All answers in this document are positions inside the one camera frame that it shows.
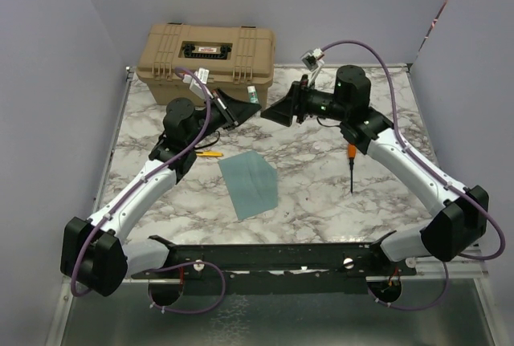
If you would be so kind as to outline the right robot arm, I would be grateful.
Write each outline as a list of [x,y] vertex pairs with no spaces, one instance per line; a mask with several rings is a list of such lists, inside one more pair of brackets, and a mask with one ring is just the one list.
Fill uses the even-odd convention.
[[468,188],[446,175],[398,135],[394,123],[370,106],[370,91],[364,70],[345,65],[337,70],[333,92],[316,90],[304,75],[261,116],[286,127],[309,116],[335,120],[347,142],[385,166],[428,210],[427,225],[380,240],[380,248],[369,254],[375,273],[386,275],[413,257],[449,262],[484,235],[489,196],[478,185]]

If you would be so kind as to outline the green white glue stick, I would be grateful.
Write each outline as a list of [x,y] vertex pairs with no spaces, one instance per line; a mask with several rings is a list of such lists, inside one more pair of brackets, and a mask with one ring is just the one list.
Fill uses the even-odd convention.
[[247,92],[248,92],[248,96],[249,96],[250,102],[253,103],[253,104],[258,104],[259,103],[259,97],[258,97],[256,88],[254,86],[248,86],[247,87]]

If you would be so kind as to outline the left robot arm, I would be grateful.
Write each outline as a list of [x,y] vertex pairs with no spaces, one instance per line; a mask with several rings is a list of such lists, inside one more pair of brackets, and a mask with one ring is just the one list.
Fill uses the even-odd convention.
[[64,228],[60,270],[71,278],[71,291],[111,295],[124,278],[154,271],[165,278],[177,269],[177,257],[161,239],[131,245],[126,238],[149,208],[171,190],[196,161],[195,146],[220,128],[237,128],[260,111],[260,104],[234,99],[221,90],[203,109],[187,98],[169,102],[164,131],[133,180],[89,218],[73,218]]

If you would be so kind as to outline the teal envelope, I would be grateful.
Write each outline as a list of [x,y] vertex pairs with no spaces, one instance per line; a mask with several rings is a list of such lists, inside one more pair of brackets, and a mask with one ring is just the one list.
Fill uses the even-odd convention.
[[276,169],[256,151],[228,157],[218,165],[239,221],[277,207]]

